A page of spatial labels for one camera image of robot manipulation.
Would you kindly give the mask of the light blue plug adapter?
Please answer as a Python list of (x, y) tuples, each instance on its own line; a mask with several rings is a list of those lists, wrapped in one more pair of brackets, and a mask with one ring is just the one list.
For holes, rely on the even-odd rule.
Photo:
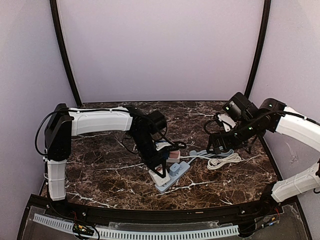
[(180, 164), (175, 162), (170, 168), (169, 168), (169, 174), (174, 177), (178, 174), (180, 171)]

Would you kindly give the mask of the pink plug adapter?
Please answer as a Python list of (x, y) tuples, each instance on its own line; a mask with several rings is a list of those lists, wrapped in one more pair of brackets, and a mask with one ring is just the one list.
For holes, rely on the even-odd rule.
[(169, 157), (170, 158), (180, 158), (181, 157), (180, 150), (171, 151)]

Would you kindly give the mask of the light blue power strip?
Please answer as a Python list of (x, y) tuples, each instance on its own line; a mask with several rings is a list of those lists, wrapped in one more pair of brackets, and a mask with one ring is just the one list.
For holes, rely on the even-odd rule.
[(178, 172), (178, 174), (176, 176), (171, 176), (169, 173), (169, 176), (171, 177), (171, 180), (164, 184), (163, 186), (157, 186), (154, 185), (155, 188), (160, 192), (160, 193), (164, 193), (166, 192), (170, 187), (172, 187), (183, 175), (185, 175), (188, 170), (190, 169), (190, 165), (188, 163), (186, 163), (185, 161), (181, 161), (180, 163), (180, 170)]

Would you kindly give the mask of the blue cube socket adapter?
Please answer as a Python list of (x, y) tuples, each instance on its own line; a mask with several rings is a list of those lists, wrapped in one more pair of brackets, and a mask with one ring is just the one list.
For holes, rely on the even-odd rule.
[(169, 151), (164, 152), (163, 157), (165, 158), (165, 160), (167, 160), (170, 157), (170, 152)]

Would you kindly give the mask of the white cube socket adapter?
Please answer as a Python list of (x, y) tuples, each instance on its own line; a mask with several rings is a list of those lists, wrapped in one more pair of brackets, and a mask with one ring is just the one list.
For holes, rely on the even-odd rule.
[(151, 169), (148, 171), (151, 179), (153, 180), (153, 182), (155, 183), (156, 186), (161, 187), (163, 185), (165, 185), (166, 183), (168, 183), (171, 180), (171, 177), (168, 173), (168, 171), (166, 170), (166, 177), (165, 178), (160, 178), (159, 176), (153, 177), (151, 176)]

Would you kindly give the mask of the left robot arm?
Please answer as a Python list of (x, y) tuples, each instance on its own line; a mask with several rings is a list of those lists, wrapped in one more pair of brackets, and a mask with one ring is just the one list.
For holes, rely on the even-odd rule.
[(68, 108), (58, 104), (44, 120), (44, 157), (49, 197), (52, 201), (66, 198), (66, 164), (72, 152), (72, 137), (82, 134), (122, 131), (135, 142), (142, 162), (157, 186), (171, 178), (166, 170), (168, 150), (158, 147), (153, 135), (166, 128), (165, 116), (158, 110), (144, 114), (137, 107), (107, 109)]

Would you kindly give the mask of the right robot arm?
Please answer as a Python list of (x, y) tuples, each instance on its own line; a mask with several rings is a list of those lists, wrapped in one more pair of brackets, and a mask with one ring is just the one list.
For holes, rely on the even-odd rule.
[[(237, 92), (222, 109), (235, 125), (229, 130), (208, 133), (206, 151), (219, 154), (221, 151), (248, 149), (249, 139), (264, 136), (266, 132), (291, 137), (316, 151), (320, 149), (320, 124), (274, 98), (267, 98), (260, 107), (241, 92)], [(320, 187), (320, 163), (316, 162), (296, 175), (268, 184), (261, 200), (281, 203), (310, 190), (316, 194)]]

